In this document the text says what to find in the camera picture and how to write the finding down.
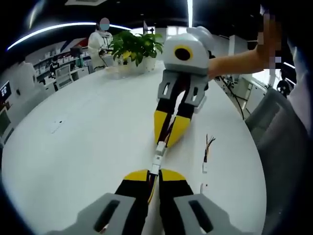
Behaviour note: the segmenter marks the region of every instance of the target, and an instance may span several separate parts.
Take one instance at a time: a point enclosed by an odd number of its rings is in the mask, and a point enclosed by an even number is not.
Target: white robot head
[[[212,34],[206,28],[187,28],[187,33],[170,37],[164,43],[163,61],[171,71],[207,74]]]

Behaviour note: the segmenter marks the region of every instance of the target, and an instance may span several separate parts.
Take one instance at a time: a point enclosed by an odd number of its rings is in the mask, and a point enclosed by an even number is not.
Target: potted plant
[[[110,47],[113,48],[113,59],[122,58],[125,63],[135,70],[135,73],[144,73],[154,68],[157,51],[163,53],[163,44],[157,42],[162,38],[160,34],[133,35],[123,31],[114,35]]]

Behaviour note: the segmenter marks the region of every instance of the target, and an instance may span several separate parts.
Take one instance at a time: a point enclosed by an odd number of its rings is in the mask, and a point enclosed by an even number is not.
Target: green leaves
[[[138,34],[133,35],[129,31],[122,31],[114,35],[110,47],[113,48],[112,55],[116,57],[123,56],[125,52],[130,52],[132,61],[138,66],[144,57],[156,58],[157,50],[163,53],[163,44],[156,41],[156,38],[162,38],[160,34]]]

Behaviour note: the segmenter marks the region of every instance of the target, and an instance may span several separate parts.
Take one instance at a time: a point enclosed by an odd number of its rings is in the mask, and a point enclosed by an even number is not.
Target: round white table
[[[16,128],[4,147],[2,180],[18,212],[35,233],[62,230],[79,211],[123,177],[149,169],[154,111],[164,66],[117,79],[98,71],[56,92]],[[266,214],[265,179],[254,141],[235,106],[212,81],[207,101],[162,168],[184,175],[194,193],[204,194],[243,232],[261,234]],[[214,136],[208,173],[201,167],[205,136]],[[160,234],[158,190],[142,234]]]

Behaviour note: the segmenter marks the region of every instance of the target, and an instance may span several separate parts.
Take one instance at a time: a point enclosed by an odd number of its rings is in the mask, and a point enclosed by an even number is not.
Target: robot eye
[[[183,45],[176,47],[174,50],[174,54],[176,58],[182,61],[187,61],[192,58],[191,49]]]

